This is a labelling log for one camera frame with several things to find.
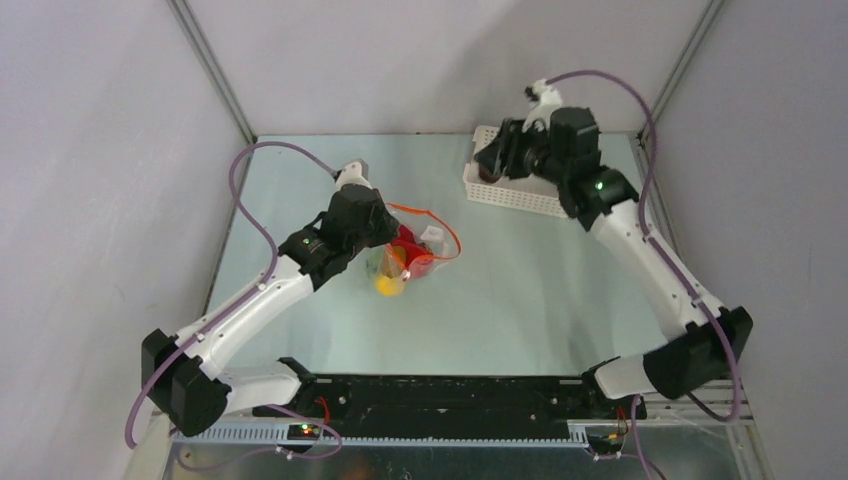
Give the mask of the green toy watermelon ball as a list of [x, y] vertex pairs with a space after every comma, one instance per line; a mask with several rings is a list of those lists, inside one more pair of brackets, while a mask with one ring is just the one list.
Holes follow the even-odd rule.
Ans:
[[373, 249], [366, 259], [366, 272], [370, 277], [381, 275], [383, 266], [384, 250]]

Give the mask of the brown toy kiwi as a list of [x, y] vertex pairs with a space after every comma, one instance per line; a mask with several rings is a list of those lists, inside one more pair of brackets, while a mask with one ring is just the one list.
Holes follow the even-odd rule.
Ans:
[[393, 255], [393, 258], [398, 263], [406, 264], [406, 262], [407, 262], [407, 251], [403, 247], [392, 245], [391, 246], [391, 253]]

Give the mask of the clear zip bag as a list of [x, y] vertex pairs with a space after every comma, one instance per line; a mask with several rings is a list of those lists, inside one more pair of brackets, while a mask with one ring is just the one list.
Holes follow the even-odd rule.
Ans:
[[379, 294], [394, 297], [456, 259], [462, 244], [454, 229], [431, 210], [397, 203], [387, 208], [399, 228], [388, 244], [371, 250], [366, 273]]

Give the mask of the yellow green toy mango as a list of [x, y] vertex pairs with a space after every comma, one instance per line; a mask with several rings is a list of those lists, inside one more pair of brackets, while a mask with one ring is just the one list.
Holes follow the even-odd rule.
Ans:
[[377, 274], [374, 279], [374, 286], [378, 293], [386, 297], [395, 297], [401, 295], [406, 289], [406, 282], [402, 277], [390, 277], [383, 274]]

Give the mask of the red toy wax apple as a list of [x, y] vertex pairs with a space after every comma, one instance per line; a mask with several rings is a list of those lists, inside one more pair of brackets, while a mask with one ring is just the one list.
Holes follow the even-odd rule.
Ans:
[[403, 264], [403, 271], [408, 273], [409, 279], [423, 278], [434, 268], [434, 256], [431, 250], [423, 244], [397, 241], [393, 242], [392, 245], [401, 246], [407, 251], [407, 262]]

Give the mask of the dark maroon toy fig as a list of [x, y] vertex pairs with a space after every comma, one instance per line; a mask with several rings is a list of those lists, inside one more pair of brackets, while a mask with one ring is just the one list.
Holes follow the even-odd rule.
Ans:
[[499, 176], [491, 175], [484, 170], [479, 170], [478, 176], [481, 182], [489, 185], [495, 184], [500, 179]]

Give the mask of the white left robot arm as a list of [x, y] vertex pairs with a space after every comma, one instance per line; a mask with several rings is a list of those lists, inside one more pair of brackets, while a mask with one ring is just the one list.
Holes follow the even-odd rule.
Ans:
[[399, 223], [378, 190], [348, 184], [326, 211], [276, 249], [271, 266], [207, 317], [173, 335], [156, 329], [141, 344], [142, 395], [186, 437], [222, 416], [280, 405], [304, 416], [316, 403], [305, 370], [291, 361], [228, 368], [234, 355], [284, 310], [315, 293], [366, 248], [389, 243]]

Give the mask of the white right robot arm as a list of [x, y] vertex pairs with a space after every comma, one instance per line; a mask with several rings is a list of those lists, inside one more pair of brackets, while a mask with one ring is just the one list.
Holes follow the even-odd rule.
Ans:
[[525, 129], [506, 119], [473, 162], [481, 181], [536, 178], [555, 187], [565, 215], [579, 222], [639, 282], [665, 344], [588, 371], [585, 411], [606, 418], [622, 398], [658, 393], [677, 399], [723, 376], [738, 377], [738, 360], [753, 327], [743, 307], [730, 309], [708, 292], [669, 249], [639, 193], [605, 164], [600, 131], [587, 108], [554, 111], [548, 126]]

